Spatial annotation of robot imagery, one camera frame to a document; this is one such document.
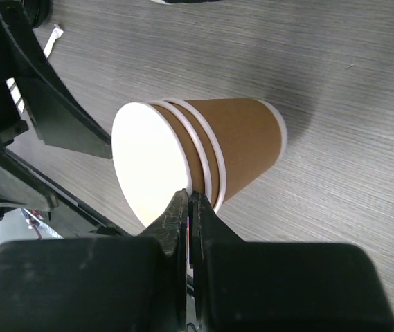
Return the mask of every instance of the disposable coffee cup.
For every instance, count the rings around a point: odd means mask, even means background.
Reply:
[[[286,127],[270,104],[251,99],[168,102],[188,119],[199,136],[211,173],[213,206],[259,177],[284,152]],[[202,118],[216,137],[215,146],[202,126]],[[177,190],[205,192],[201,149],[199,155],[186,126],[168,107],[125,105],[114,120],[111,138],[118,182],[144,226],[164,212]],[[223,169],[217,158],[220,154]],[[224,188],[221,200],[220,188]]]

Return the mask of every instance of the gray wooden surface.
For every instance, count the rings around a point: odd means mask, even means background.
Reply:
[[[222,218],[248,240],[359,244],[394,306],[394,0],[55,0],[51,23],[65,29],[52,65],[108,131],[129,101],[278,107],[286,156]],[[51,28],[36,31],[42,43]],[[111,160],[45,147],[33,132],[12,149],[128,232],[142,230]]]

